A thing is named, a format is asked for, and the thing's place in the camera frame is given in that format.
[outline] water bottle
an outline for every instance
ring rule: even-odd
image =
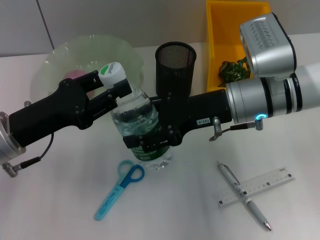
[[[127,78],[125,70],[118,62],[104,66],[99,78],[105,88],[113,88],[114,84]],[[156,133],[161,130],[158,112],[149,97],[141,89],[130,84],[132,93],[117,98],[118,107],[111,111],[112,120],[120,134],[125,136]],[[144,152],[141,146],[131,148],[140,164],[147,169],[158,170],[171,162],[172,147],[165,146],[151,152]]]

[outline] green label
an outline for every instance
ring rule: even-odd
[[[161,131],[161,126],[159,123],[157,123],[152,130],[148,132],[150,133],[156,133]],[[141,146],[131,148],[131,151],[133,152],[134,156],[141,160],[141,161],[151,161],[155,160],[157,158],[160,158],[163,154],[165,154],[170,146],[164,146],[162,148],[159,148],[154,151],[145,152]]]
[[[102,69],[101,69],[101,74],[102,75],[105,75],[106,71],[108,70],[108,67],[109,67],[109,64],[107,66],[104,66]]]

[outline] ruler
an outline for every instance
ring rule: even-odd
[[[277,170],[257,176],[248,181],[242,182],[240,187],[243,192],[246,192],[247,197],[262,193],[279,185],[291,182],[296,178],[286,167],[278,168]],[[221,208],[238,202],[239,196],[234,192],[234,189],[228,188],[214,194],[214,198]]]

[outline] blue scissors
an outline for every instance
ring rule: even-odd
[[[121,168],[124,165],[129,165],[129,170],[126,172],[121,172]],[[140,169],[142,174],[139,178],[131,178],[132,174],[136,169]],[[105,198],[101,206],[99,207],[98,211],[95,214],[95,220],[100,221],[102,220],[111,207],[115,204],[117,199],[121,196],[125,188],[128,186],[129,183],[139,182],[145,176],[145,170],[140,165],[135,165],[131,160],[123,160],[118,166],[118,174],[119,179],[116,182],[115,186],[113,187],[112,191],[109,195]]]

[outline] yellow bin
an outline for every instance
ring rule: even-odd
[[[246,54],[240,40],[240,25],[270,13],[269,3],[256,1],[206,0],[208,82],[207,92],[218,87],[223,61],[237,62]]]

